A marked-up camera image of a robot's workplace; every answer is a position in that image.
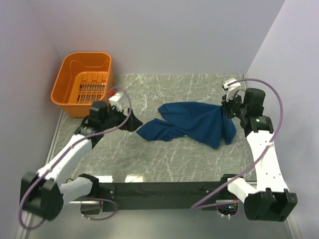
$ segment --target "red object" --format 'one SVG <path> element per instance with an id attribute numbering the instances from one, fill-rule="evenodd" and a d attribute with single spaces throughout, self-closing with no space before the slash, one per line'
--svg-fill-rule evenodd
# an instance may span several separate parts
<path id="1" fill-rule="evenodd" d="M 115 91 L 109 91 L 109 96 L 112 97 L 113 95 L 115 95 Z"/>

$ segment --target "tabletop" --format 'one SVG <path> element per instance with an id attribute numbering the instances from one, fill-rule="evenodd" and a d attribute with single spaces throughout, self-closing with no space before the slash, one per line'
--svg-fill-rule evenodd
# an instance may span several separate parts
<path id="1" fill-rule="evenodd" d="M 204 102 L 220 105 L 225 80 L 242 75 L 128 74 L 114 76 L 114 85 L 125 88 L 135 116 L 146 123 L 162 119 L 158 108 L 171 102 Z M 238 119 L 237 134 L 230 145 L 213 149 L 182 137 L 169 142 L 146 141 L 136 132 L 116 130 L 105 135 L 83 158 L 70 178 L 82 173 L 106 176 L 113 182 L 219 181 L 225 173 L 240 173 L 253 163 L 249 144 Z M 70 140 L 81 119 L 63 113 L 52 151 L 54 157 Z M 255 171 L 245 175 L 256 181 Z"/>

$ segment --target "folded fabric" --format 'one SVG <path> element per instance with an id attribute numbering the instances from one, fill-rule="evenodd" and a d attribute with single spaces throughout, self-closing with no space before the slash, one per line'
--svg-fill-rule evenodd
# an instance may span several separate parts
<path id="1" fill-rule="evenodd" d="M 147 141 L 169 141 L 187 135 L 216 149 L 222 138 L 230 144 L 236 134 L 234 123 L 226 118 L 221 106 L 178 102 L 164 104 L 158 111 L 166 121 L 153 119 L 137 131 Z"/>

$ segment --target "slotted basket bottom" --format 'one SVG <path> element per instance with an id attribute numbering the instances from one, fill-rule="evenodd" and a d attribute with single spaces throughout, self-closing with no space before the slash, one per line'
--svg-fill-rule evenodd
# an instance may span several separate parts
<path id="1" fill-rule="evenodd" d="M 69 103 L 91 104 L 102 99 L 108 72 L 81 72 L 75 77 Z"/>

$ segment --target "orange plastic bin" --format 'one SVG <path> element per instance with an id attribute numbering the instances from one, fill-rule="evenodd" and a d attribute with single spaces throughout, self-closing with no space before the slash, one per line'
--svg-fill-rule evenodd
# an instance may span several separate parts
<path id="1" fill-rule="evenodd" d="M 112 58 L 103 52 L 77 52 L 68 55 L 60 68 L 52 101 L 71 117 L 89 114 L 95 101 L 107 101 L 113 84 Z"/>

